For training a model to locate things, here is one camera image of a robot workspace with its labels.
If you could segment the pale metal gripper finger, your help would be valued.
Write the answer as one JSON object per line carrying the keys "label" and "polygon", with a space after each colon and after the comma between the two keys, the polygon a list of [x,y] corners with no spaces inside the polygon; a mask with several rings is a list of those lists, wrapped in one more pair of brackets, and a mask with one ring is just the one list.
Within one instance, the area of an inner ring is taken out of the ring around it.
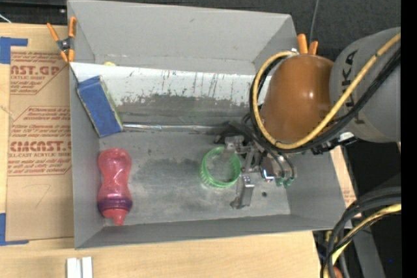
{"label": "pale metal gripper finger", "polygon": [[230,160],[231,157],[236,154],[237,150],[241,148],[244,141],[243,135],[236,135],[225,137],[224,139],[224,150],[220,154],[221,160]]}
{"label": "pale metal gripper finger", "polygon": [[254,189],[255,185],[252,183],[250,176],[246,174],[240,175],[237,180],[236,196],[231,201],[230,206],[233,209],[250,206]]}

